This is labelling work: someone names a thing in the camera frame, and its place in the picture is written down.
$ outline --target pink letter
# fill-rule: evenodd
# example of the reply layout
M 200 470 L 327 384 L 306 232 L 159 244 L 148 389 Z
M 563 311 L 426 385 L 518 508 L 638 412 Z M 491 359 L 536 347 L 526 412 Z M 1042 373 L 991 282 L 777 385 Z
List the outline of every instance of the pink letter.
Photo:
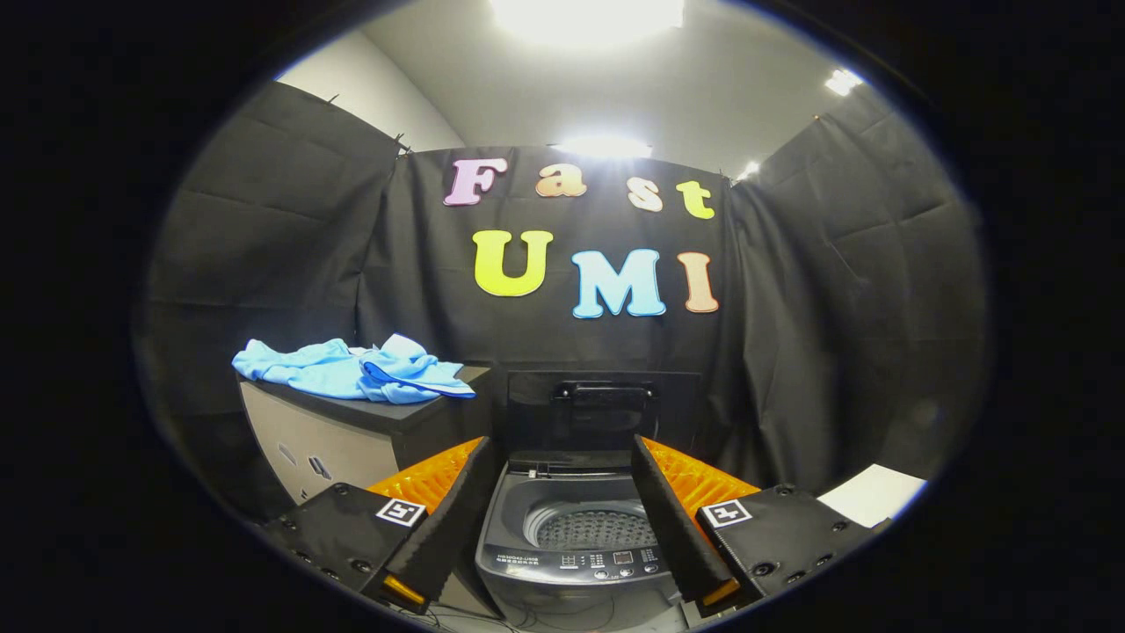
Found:
M 719 301 L 711 295 L 711 278 L 706 273 L 706 264 L 711 257 L 702 252 L 682 252 L 676 259 L 684 264 L 687 272 L 687 302 L 684 307 L 688 311 L 714 311 L 719 309 Z
M 453 177 L 453 190 L 446 196 L 446 206 L 464 206 L 477 204 L 480 196 L 477 195 L 477 184 L 480 191 L 492 189 L 496 180 L 496 172 L 507 171 L 507 161 L 504 159 L 472 159 L 453 162 L 457 175 Z

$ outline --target top-loading washing machine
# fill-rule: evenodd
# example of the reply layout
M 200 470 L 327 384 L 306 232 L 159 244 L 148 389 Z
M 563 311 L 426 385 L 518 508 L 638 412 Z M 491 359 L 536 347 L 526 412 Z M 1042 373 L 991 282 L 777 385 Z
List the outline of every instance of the top-loading washing machine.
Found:
M 680 602 L 630 474 L 634 434 L 690 451 L 699 376 L 511 372 L 476 564 L 526 631 L 616 631 Z

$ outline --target black backdrop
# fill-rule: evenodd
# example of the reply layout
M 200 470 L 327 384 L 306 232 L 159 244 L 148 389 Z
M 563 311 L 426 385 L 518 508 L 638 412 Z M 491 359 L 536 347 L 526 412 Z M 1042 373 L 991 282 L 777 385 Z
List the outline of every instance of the black backdrop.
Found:
M 154 248 L 141 329 L 153 395 L 209 482 L 256 521 L 280 492 L 242 415 L 231 358 L 253 337 L 280 351 L 394 333 L 441 359 L 489 365 L 503 442 L 508 370 L 696 372 L 694 455 L 757 486 L 820 494 L 880 462 L 930 479 L 974 413 L 984 289 L 974 216 L 938 159 L 866 88 L 734 189 L 721 175 L 547 147 L 398 156 L 395 142 L 296 88 L 271 83 L 216 134 L 179 188 Z M 453 162 L 504 157 L 476 205 L 446 206 Z M 569 162 L 587 191 L 544 198 L 539 170 Z M 655 181 L 664 209 L 626 199 Z M 687 212 L 699 181 L 716 216 Z M 549 230 L 536 291 L 498 297 L 474 278 L 472 234 Z M 660 253 L 658 316 L 576 319 L 570 255 Z M 720 307 L 684 308 L 680 252 L 711 257 Z

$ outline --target black countertop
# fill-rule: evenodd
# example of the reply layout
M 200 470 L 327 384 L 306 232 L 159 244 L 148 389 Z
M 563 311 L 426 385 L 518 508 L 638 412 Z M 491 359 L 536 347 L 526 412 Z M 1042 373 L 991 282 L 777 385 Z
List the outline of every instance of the black countertop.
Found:
M 465 367 L 457 373 L 457 378 L 465 381 L 472 391 L 477 392 L 477 398 L 488 398 L 488 394 L 482 394 L 485 377 L 488 368 Z M 400 435 L 410 432 L 415 425 L 429 419 L 432 415 L 444 410 L 447 407 L 459 407 L 462 401 L 470 399 L 450 398 L 440 396 L 434 400 L 420 403 L 417 405 L 388 405 L 385 403 L 371 403 L 369 400 L 341 400 L 338 398 L 324 398 L 304 391 L 298 391 L 289 386 L 269 383 L 266 381 L 249 381 L 242 374 L 235 372 L 240 383 L 251 383 L 270 396 L 274 396 L 307 409 L 314 414 L 331 418 L 348 425 L 360 427 L 384 435 Z

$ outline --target washing machine control panel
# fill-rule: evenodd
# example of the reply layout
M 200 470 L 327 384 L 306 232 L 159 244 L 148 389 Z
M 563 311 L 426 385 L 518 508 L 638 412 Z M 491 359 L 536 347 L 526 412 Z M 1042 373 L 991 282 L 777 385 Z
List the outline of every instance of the washing machine control panel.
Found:
M 486 569 L 529 580 L 609 582 L 667 572 L 656 545 L 602 552 L 543 552 L 485 545 L 482 553 L 480 563 Z

